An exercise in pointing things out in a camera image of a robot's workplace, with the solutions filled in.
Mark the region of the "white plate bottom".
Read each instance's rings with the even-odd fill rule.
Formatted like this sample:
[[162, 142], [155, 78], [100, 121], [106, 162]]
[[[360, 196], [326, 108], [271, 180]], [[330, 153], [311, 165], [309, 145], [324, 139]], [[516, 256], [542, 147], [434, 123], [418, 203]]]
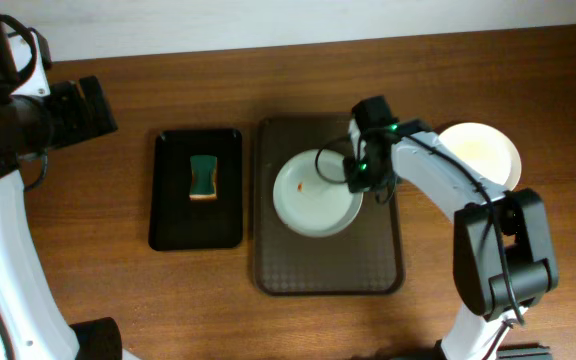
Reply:
[[338, 181], [343, 156], [331, 150], [303, 151], [279, 170], [273, 185], [275, 211], [299, 235], [323, 238], [340, 233], [359, 214], [363, 195]]

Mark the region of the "white plate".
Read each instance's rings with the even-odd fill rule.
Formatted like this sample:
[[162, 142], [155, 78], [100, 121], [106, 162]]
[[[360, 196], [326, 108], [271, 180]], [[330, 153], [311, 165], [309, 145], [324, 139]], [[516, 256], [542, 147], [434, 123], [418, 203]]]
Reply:
[[498, 129], [474, 122], [452, 125], [439, 134], [458, 158], [491, 181], [513, 190], [522, 173], [514, 143]]
[[343, 156], [331, 150], [303, 151], [279, 170], [273, 185], [275, 211], [299, 235], [323, 238], [340, 233], [359, 214], [363, 195], [338, 181]]

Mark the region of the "green yellow sponge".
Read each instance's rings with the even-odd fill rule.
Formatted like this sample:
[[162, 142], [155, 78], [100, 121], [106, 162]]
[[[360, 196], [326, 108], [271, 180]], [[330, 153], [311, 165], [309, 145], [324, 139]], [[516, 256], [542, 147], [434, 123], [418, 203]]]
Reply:
[[193, 155], [190, 157], [191, 186], [189, 198], [192, 201], [212, 201], [217, 199], [217, 157], [213, 155]]

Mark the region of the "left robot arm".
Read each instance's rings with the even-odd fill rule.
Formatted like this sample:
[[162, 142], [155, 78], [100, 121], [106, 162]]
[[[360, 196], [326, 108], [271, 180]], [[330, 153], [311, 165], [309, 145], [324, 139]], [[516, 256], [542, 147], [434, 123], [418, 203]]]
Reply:
[[0, 14], [0, 359], [126, 359], [112, 318], [65, 321], [29, 230], [22, 163], [117, 128], [97, 78], [49, 84], [51, 65], [46, 39]]

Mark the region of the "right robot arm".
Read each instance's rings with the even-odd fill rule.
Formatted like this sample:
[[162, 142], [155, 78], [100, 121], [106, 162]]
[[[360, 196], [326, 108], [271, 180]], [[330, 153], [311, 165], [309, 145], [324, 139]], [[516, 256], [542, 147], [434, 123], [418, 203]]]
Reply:
[[545, 206], [532, 189], [511, 191], [467, 165], [425, 122], [401, 122], [375, 96], [351, 110], [344, 159], [351, 192], [412, 183], [453, 225], [453, 279], [462, 300], [451, 330], [412, 359], [550, 359], [544, 345], [505, 347], [527, 310], [554, 290], [559, 272]]

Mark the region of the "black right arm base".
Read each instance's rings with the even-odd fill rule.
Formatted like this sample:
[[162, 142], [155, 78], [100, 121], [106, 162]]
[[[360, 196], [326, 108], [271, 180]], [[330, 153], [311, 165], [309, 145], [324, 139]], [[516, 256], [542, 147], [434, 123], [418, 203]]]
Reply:
[[[538, 344], [520, 345], [518, 347], [502, 347], [496, 351], [500, 360], [553, 360], [549, 347]], [[402, 354], [375, 354], [365, 357], [365, 360], [445, 360], [439, 345], [434, 348], [418, 349]]]

